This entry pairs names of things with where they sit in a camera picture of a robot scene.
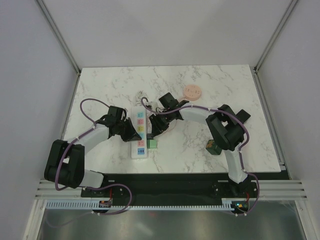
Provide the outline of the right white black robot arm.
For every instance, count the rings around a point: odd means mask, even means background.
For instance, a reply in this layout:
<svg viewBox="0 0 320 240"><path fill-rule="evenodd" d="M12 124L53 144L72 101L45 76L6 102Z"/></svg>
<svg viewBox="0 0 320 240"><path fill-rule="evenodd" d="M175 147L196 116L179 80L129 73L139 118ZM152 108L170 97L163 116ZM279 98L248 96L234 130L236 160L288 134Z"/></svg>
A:
<svg viewBox="0 0 320 240"><path fill-rule="evenodd" d="M172 121L191 121L207 125L214 143L224 151L228 166L228 178L231 180L229 191L235 197L242 196L247 191L245 180L248 172L245 170L242 148L249 142L250 136L245 123L251 115L241 109L234 113L232 108L223 104L217 109L194 105L187 100L178 101L171 93L159 99L163 106L161 111L143 105L152 113L149 116L151 135L156 137L164 133Z"/></svg>

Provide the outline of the grey small charger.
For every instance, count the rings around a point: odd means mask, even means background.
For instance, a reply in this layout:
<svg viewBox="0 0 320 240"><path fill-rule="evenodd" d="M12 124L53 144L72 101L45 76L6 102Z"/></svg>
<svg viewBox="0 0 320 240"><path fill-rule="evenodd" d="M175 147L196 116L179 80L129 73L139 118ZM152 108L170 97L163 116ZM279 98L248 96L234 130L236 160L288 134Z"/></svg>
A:
<svg viewBox="0 0 320 240"><path fill-rule="evenodd" d="M153 137L153 135L152 135L151 133L148 133L148 134L146 135L146 138L147 138L148 140L153 140L153 139L154 139L154 137Z"/></svg>

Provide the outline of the dark green cube plug adapter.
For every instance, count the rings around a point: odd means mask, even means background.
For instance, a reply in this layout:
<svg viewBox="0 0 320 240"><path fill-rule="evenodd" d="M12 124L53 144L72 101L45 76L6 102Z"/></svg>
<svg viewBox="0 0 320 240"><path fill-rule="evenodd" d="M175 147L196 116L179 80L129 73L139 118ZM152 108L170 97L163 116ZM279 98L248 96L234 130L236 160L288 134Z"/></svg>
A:
<svg viewBox="0 0 320 240"><path fill-rule="evenodd" d="M216 142L213 139L210 139L205 149L213 156L219 156L222 153L222 149L216 144Z"/></svg>

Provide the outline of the white power strip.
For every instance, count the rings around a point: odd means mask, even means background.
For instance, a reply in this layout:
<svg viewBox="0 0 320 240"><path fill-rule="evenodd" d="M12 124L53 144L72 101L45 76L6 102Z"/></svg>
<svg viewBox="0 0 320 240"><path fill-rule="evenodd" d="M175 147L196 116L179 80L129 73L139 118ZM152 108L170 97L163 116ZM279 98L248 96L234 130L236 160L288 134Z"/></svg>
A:
<svg viewBox="0 0 320 240"><path fill-rule="evenodd" d="M141 140L131 142L131 158L145 159L148 157L147 148L147 113L146 109L139 105L131 109L131 121Z"/></svg>

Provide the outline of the black cube adapter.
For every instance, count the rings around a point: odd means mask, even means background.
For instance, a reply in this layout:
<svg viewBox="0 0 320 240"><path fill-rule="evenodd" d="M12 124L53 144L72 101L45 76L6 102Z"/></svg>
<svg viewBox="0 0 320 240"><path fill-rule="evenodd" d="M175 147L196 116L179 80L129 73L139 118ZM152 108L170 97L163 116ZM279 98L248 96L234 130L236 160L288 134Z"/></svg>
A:
<svg viewBox="0 0 320 240"><path fill-rule="evenodd" d="M240 120L242 124L245 124L246 121L251 117L251 115L246 112L244 109L241 109L237 114L236 117Z"/></svg>

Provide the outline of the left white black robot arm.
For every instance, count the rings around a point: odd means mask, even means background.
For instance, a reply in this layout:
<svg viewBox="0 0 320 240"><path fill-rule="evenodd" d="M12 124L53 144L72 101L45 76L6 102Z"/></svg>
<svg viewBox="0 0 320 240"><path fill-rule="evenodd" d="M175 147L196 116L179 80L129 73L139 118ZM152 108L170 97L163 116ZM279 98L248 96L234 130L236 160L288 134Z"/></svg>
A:
<svg viewBox="0 0 320 240"><path fill-rule="evenodd" d="M118 135L123 142L142 140L125 109L110 106L108 113L93 122L91 128L70 141L55 140L49 152L44 179L55 184L58 191L65 188L87 187L99 197L106 196L110 185L104 174L85 169L85 156L100 143Z"/></svg>

